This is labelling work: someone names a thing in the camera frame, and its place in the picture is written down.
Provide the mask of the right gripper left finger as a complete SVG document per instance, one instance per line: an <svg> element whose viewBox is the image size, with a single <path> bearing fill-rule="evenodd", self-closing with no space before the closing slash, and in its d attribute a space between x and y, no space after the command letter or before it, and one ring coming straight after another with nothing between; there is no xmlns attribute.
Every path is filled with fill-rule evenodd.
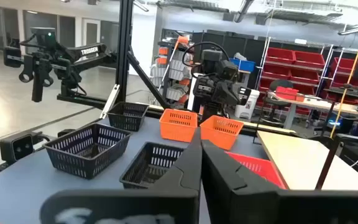
<svg viewBox="0 0 358 224"><path fill-rule="evenodd" d="M198 224L201 139L147 189L73 189L42 204L41 224Z"/></svg>

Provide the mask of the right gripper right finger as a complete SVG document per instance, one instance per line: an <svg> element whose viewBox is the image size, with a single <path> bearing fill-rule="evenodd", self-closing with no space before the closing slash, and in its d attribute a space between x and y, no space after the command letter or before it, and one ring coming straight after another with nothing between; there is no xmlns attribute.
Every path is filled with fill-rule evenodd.
<svg viewBox="0 0 358 224"><path fill-rule="evenodd" d="M358 191L284 190L203 140L212 224L358 224Z"/></svg>

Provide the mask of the red slotted plastic basket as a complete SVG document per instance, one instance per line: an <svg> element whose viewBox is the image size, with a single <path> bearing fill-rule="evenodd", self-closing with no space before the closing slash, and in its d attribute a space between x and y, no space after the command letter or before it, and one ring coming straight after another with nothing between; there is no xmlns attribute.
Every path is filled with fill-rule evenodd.
<svg viewBox="0 0 358 224"><path fill-rule="evenodd" d="M234 160L242 164L244 167L247 167L249 170L259 175L260 177L277 185L281 189L286 189L286 186L282 178L280 177L278 171L274 167L273 163L269 160L245 156L233 152L227 152L227 154L231 156Z"/></svg>

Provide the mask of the orange slotted plastic basket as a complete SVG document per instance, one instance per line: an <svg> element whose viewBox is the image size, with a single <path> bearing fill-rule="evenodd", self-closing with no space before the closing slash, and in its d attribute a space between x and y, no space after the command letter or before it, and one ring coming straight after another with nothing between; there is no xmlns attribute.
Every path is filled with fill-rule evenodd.
<svg viewBox="0 0 358 224"><path fill-rule="evenodd" d="M243 126L242 121L213 115L200 124L201 138L230 151Z"/></svg>
<svg viewBox="0 0 358 224"><path fill-rule="evenodd" d="M198 116L190 111L165 109L159 123L163 139L191 142L198 127Z"/></svg>

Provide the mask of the black slotted plastic basket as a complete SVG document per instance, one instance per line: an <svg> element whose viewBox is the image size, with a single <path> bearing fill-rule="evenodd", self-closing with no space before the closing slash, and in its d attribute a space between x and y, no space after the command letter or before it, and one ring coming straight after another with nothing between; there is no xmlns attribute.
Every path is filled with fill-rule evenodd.
<svg viewBox="0 0 358 224"><path fill-rule="evenodd" d="M183 151L180 147L146 142L119 181L125 189L147 189L167 173Z"/></svg>
<svg viewBox="0 0 358 224"><path fill-rule="evenodd" d="M112 127L137 132L144 122L149 105L119 102L108 111Z"/></svg>
<svg viewBox="0 0 358 224"><path fill-rule="evenodd" d="M126 151L131 132L93 123L44 144L54 168L93 179Z"/></svg>

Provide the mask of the red bins stack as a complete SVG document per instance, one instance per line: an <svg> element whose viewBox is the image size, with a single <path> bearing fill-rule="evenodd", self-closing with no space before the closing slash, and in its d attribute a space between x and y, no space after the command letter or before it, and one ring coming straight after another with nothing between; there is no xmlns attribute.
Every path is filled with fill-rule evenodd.
<svg viewBox="0 0 358 224"><path fill-rule="evenodd" d="M286 87L278 86L275 90L275 94L277 97L286 100L303 102L305 99L305 96L299 93L299 91L294 88L286 88Z"/></svg>

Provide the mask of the white upright panel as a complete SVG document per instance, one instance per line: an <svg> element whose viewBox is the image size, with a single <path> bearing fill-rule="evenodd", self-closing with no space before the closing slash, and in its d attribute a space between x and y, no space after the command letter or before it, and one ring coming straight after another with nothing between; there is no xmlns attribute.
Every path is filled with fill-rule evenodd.
<svg viewBox="0 0 358 224"><path fill-rule="evenodd" d="M194 100L195 100L195 96L193 94L193 91L195 89L196 81L197 81L197 78L192 78L191 79L191 86L190 86L190 92L189 92L188 103L187 103L187 109L188 110L193 110L193 105L194 105Z"/></svg>

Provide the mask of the grey and orange bin rack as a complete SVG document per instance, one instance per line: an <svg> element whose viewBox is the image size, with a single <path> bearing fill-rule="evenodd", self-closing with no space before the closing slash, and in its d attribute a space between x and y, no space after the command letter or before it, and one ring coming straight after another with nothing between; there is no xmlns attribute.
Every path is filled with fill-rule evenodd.
<svg viewBox="0 0 358 224"><path fill-rule="evenodd" d="M190 94L190 66L193 52L185 52L189 38L168 37L158 42L158 52L150 67L149 79L172 107L184 108Z"/></svg>

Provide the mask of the blue plastic bin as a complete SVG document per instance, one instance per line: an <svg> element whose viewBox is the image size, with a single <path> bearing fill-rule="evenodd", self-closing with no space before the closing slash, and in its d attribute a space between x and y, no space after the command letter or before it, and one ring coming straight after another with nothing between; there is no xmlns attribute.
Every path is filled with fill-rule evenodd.
<svg viewBox="0 0 358 224"><path fill-rule="evenodd" d="M238 67L238 70L245 72L253 72L255 68L255 62L248 60L239 60L237 58L231 58L230 61Z"/></svg>

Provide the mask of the black storage cabinets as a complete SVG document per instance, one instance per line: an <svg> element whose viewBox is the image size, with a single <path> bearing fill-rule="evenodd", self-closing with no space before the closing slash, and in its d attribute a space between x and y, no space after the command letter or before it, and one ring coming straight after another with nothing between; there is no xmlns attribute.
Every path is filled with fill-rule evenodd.
<svg viewBox="0 0 358 224"><path fill-rule="evenodd" d="M189 40L192 43L214 42L219 44L227 52L230 58L235 53L240 53L248 61L260 65L262 54L265 48L265 37L253 35L238 34L235 32L223 32L218 30L203 30L201 32L184 32L179 30L162 29L162 38L185 36L189 34Z"/></svg>

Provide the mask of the black office chair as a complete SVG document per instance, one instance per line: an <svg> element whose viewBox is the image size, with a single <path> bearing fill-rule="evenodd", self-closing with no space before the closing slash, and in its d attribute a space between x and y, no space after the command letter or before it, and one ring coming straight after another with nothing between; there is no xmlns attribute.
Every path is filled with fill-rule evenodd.
<svg viewBox="0 0 358 224"><path fill-rule="evenodd" d="M277 90L278 87L283 88L293 88L293 83L289 80L274 80L268 90L274 92ZM268 115L264 115L261 117L262 121L266 125L272 125L276 127L282 127L283 121L280 118L275 117L276 109L284 109L285 107L289 106L290 104L284 101L277 100L272 96L265 96L264 97L264 107L270 106L270 113Z"/></svg>

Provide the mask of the light workbench table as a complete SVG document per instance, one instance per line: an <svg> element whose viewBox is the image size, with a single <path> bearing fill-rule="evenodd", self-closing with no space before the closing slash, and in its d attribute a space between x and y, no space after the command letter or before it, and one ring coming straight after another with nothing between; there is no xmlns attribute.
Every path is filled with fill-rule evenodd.
<svg viewBox="0 0 358 224"><path fill-rule="evenodd" d="M296 113L296 107L302 107L302 108L308 108L310 110L318 110L318 111L329 111L331 108L331 103L328 103L324 100L317 100L317 99L311 99L303 101L295 101L295 100L288 100L281 98L277 96L274 92L268 91L267 95L269 97L273 97L278 101L283 101L290 104L290 109L287 114L287 118L284 122L284 128L290 129L293 123L293 118L295 117ZM342 104L341 106L341 115L344 116L345 114L349 114L351 116L358 117L358 111L356 110L357 106L355 105L348 105L348 104Z"/></svg>

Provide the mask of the black aluminium table frame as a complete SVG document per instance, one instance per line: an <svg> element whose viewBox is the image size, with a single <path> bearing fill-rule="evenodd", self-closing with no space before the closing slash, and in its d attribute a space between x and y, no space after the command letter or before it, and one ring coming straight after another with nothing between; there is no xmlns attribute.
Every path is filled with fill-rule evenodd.
<svg viewBox="0 0 358 224"><path fill-rule="evenodd" d="M160 96L160 93L157 91L157 89L153 86L152 82L147 78L147 75L141 69L139 62L134 57L133 50L131 47L131 25L132 25L132 14L133 14L133 6L134 6L134 0L120 0L120 10L119 10L119 32L118 32L118 66L116 70L116 84L120 84L120 90L119 94L117 96L117 99L115 101L115 104L119 102L125 102L126 96L124 94L126 93L127 88L127 78L129 76L129 64L134 67L134 70L139 75L139 77L142 79L142 81L145 83L145 85L151 90L151 92L155 95L157 95L157 99L161 101L161 105L164 109L164 103L163 98ZM64 98L63 96L58 96L58 100L68 100L72 103L82 104L86 106L92 106L98 109L103 109L106 101L105 99L99 99L99 98L92 98L92 97L77 97L77 98ZM240 131L240 134L245 134L248 136L257 136L257 132L265 132L261 130L256 130L254 132L251 132L249 129L245 129L244 127Z"/></svg>

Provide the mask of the silver metal bracket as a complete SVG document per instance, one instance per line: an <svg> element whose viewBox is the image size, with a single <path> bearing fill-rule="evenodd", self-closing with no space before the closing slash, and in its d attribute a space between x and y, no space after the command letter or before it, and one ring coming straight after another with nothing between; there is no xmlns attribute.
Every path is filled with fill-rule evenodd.
<svg viewBox="0 0 358 224"><path fill-rule="evenodd" d="M104 119L108 112L110 111L110 109L112 108L112 106L115 104L115 101L117 99L117 96L119 94L119 90L120 90L120 85L115 84L110 92L110 95L106 101L106 104L99 116L100 119Z"/></svg>

